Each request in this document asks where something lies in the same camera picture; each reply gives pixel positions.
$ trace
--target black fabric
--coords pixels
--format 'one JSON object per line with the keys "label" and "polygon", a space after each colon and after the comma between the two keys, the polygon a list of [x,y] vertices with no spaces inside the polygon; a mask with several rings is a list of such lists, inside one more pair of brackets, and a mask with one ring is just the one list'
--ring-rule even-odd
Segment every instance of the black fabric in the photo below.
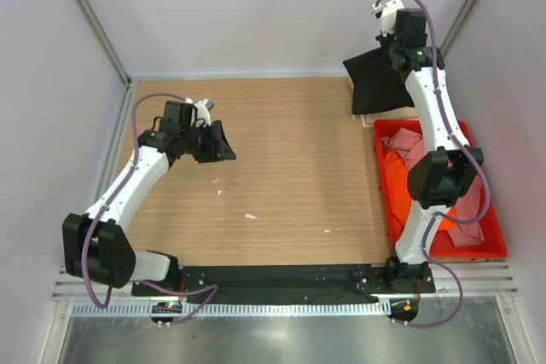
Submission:
{"label": "black fabric", "polygon": [[[211,303],[243,305],[358,304],[377,298],[360,294],[356,265],[184,267],[187,291],[218,284]],[[208,293],[189,298],[202,303]]]}
{"label": "black fabric", "polygon": [[373,114],[401,107],[414,107],[391,59],[379,48],[343,61],[354,83],[352,113]]}

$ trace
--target wall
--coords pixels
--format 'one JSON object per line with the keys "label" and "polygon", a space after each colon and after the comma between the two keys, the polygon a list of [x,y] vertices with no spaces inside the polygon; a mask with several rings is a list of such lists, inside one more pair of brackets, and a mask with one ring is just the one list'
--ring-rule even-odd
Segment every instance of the wall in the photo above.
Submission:
{"label": "wall", "polygon": [[[375,0],[90,0],[133,76],[344,72]],[[442,38],[463,0],[423,0]]]}
{"label": "wall", "polygon": [[123,88],[73,0],[0,10],[0,361],[27,364],[44,342],[62,220],[92,199]]}
{"label": "wall", "polygon": [[[447,56],[450,96],[484,149],[508,262],[546,333],[546,9],[543,0],[481,0]],[[546,338],[539,343],[546,349]]]}

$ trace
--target orange cloth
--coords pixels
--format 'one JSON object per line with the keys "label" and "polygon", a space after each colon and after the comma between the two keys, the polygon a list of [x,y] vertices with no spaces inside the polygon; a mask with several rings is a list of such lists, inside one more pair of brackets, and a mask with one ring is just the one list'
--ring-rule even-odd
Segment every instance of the orange cloth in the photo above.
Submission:
{"label": "orange cloth", "polygon": [[[394,216],[395,229],[398,234],[402,234],[411,209],[411,197],[408,192],[408,169],[402,157],[396,152],[391,151],[385,156],[386,180],[389,185],[389,195],[391,199],[391,211]],[[448,213],[450,217],[456,217],[455,208],[451,208]],[[444,219],[438,228],[439,230],[450,230],[455,224]]]}

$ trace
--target wooden tabletop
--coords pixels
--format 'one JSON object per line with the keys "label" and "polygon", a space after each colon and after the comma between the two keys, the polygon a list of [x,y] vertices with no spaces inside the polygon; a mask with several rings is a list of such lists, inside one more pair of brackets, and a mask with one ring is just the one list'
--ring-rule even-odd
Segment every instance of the wooden tabletop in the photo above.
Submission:
{"label": "wooden tabletop", "polygon": [[[141,82],[137,98],[154,92],[211,97],[212,119],[222,120],[237,160],[178,160],[132,221],[135,250],[169,253],[182,265],[385,261],[373,131],[351,118],[345,78]],[[165,101],[139,107],[139,132]],[[119,170],[131,150],[129,127]]]}

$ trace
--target gray floor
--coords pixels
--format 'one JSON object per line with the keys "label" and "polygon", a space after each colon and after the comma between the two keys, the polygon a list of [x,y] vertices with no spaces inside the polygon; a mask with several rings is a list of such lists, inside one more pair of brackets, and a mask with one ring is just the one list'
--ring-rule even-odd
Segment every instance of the gray floor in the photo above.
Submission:
{"label": "gray floor", "polygon": [[[453,298],[425,299],[415,322],[437,321]],[[470,298],[432,330],[384,316],[193,320],[158,330],[150,320],[71,319],[60,363],[320,364],[515,363],[495,298]]]}

